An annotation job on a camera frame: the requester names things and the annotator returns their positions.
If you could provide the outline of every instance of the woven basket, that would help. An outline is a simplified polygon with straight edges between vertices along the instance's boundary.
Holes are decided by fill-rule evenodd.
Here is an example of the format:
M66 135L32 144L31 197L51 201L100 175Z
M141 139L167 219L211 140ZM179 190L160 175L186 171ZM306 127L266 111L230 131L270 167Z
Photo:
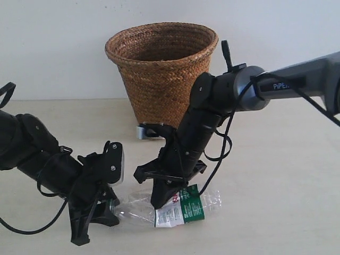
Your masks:
M118 67L137 121L177 128L217 43L216 33L205 26L164 22L117 33L105 53Z

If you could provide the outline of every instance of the green label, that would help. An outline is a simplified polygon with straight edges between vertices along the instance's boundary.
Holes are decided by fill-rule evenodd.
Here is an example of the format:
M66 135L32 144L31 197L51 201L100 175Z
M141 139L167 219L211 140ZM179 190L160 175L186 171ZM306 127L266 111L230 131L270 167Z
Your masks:
M184 223L205 219L197 184L180 191Z

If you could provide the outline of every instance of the white wall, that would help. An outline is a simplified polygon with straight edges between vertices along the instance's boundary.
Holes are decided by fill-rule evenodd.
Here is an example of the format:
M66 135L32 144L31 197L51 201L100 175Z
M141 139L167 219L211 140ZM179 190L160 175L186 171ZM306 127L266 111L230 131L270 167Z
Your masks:
M194 22L228 39L235 64L268 70L340 50L337 0L0 0L0 86L13 99L126 97L104 44L145 23ZM211 72L225 71L218 47Z

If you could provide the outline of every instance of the bottle label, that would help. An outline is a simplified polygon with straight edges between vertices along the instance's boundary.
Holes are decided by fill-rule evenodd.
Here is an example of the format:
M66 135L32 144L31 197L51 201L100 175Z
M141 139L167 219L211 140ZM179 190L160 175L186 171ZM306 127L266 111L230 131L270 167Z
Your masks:
M197 184L180 190L156 210L155 227L175 227L205 219Z

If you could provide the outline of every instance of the brown basket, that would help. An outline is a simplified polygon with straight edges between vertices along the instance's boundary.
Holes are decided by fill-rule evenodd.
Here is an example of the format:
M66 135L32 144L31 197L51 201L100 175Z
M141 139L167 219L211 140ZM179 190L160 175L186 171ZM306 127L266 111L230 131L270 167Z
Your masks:
M164 22L117 33L105 52L118 66L137 121L177 128L217 43L216 33L205 26Z

